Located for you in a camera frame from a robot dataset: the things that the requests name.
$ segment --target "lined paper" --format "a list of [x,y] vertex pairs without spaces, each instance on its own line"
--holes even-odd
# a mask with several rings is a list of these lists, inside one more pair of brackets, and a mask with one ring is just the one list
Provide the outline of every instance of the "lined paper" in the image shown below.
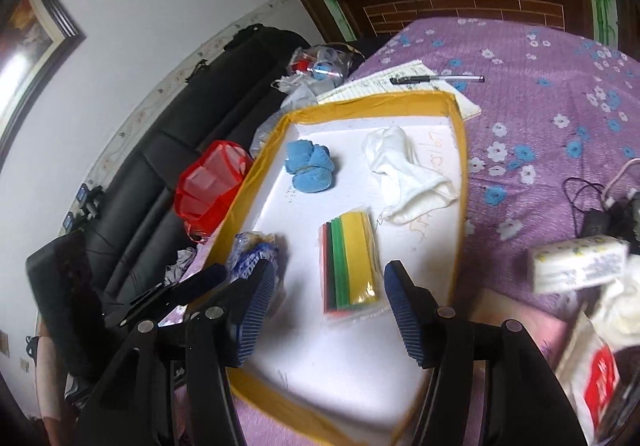
[[407,85],[392,85],[389,81],[389,78],[416,76],[420,74],[435,75],[435,73],[420,60],[412,60],[406,64],[396,65],[395,67],[390,67],[383,71],[373,73],[365,78],[360,78],[359,80],[354,80],[340,85],[339,87],[320,95],[318,97],[318,103],[323,104],[354,100],[370,96],[372,94],[382,94],[385,92],[435,90],[450,92],[456,97],[456,102],[458,103],[462,119],[471,119],[481,113],[481,109],[478,105],[473,103],[469,98],[462,94],[462,92],[458,91],[446,81],[412,83]]

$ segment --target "rolled blue towel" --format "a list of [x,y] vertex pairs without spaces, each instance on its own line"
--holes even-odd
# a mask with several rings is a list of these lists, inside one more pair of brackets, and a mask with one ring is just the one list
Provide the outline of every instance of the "rolled blue towel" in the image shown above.
[[293,176],[293,187],[303,193],[315,193],[331,186],[332,175],[326,168],[314,166]]
[[306,166],[319,166],[325,168],[328,171],[334,171],[334,162],[329,158],[329,149],[321,147],[320,145],[314,145],[314,151],[309,158],[309,162]]
[[287,143],[287,158],[284,162],[285,169],[294,174],[307,165],[311,154],[314,152],[314,144],[308,139],[297,139]]

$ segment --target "silver rivet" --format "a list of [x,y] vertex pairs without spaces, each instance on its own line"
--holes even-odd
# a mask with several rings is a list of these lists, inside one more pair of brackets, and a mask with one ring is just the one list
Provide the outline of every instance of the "silver rivet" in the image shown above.
[[453,318],[456,315],[456,310],[448,305],[441,305],[438,307],[438,315],[443,318]]
[[222,310],[222,307],[218,307],[217,305],[214,305],[213,307],[209,307],[204,312],[204,315],[210,320],[215,320],[216,318],[220,318],[223,314],[225,314],[225,312]]
[[146,334],[154,329],[154,323],[151,320],[142,320],[138,324],[138,332]]
[[517,320],[507,320],[504,324],[511,332],[520,332],[522,330],[522,323]]

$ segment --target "painting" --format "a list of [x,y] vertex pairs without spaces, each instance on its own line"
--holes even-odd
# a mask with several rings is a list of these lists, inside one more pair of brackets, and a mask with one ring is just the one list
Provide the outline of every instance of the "painting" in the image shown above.
[[58,0],[20,0],[0,33],[0,166],[29,108],[82,36]]

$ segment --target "red plastic bag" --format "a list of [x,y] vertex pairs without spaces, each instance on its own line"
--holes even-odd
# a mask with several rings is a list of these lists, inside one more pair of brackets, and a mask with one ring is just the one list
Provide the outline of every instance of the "red plastic bag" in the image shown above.
[[190,237],[209,237],[226,216],[253,161],[231,141],[214,141],[178,179],[174,209]]

